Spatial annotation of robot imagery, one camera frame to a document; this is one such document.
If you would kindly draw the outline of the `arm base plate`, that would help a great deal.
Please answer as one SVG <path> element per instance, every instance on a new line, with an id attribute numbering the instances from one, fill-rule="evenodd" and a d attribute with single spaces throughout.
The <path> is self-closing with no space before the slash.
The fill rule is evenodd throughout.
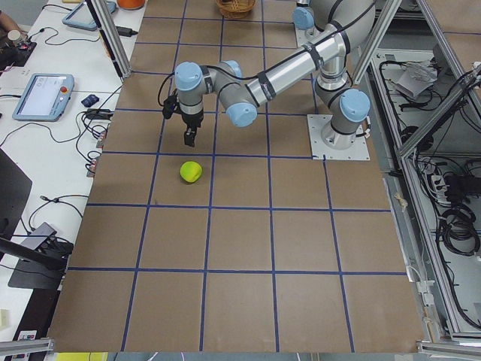
<path id="1" fill-rule="evenodd" d="M 356 133 L 342 135 L 331 127 L 330 114 L 308 114 L 312 159 L 340 161 L 370 161 L 367 139 L 369 129 L 358 124 Z"/>

